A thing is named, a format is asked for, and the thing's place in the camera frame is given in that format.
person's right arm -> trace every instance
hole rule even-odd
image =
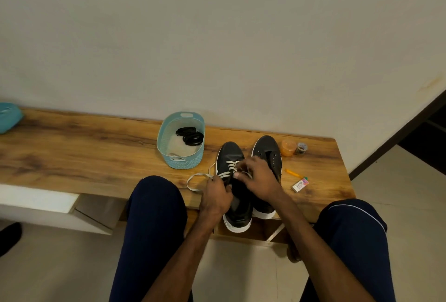
[[[305,220],[293,200],[283,191],[266,161],[257,156],[239,163],[253,178],[243,173],[234,177],[243,181],[258,198],[269,202],[281,217],[308,270],[321,302],[375,301],[335,252]]]

navy blue pants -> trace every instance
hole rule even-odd
[[[127,209],[124,244],[111,302],[141,302],[183,242],[187,213],[178,188],[159,176],[142,179]],[[368,203],[349,199],[327,206],[315,224],[377,302],[395,301],[385,232],[387,226]],[[309,279],[301,301],[318,301]]]

person's right hand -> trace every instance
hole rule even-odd
[[[283,190],[266,161],[258,156],[252,156],[240,161],[237,164],[237,170],[234,173],[234,178],[242,181],[250,191],[264,201],[270,202],[271,198]],[[241,173],[241,171],[247,170],[253,176],[252,179],[248,175]]]

bundled black shoelace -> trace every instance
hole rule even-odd
[[[176,131],[178,136],[183,137],[183,141],[188,146],[198,146],[203,143],[204,135],[197,131],[195,127],[183,127]]]

orange plastic jar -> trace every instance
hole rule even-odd
[[[294,142],[292,139],[282,140],[282,142],[279,146],[280,153],[283,156],[293,156],[297,147],[298,147],[298,144],[296,142]]]

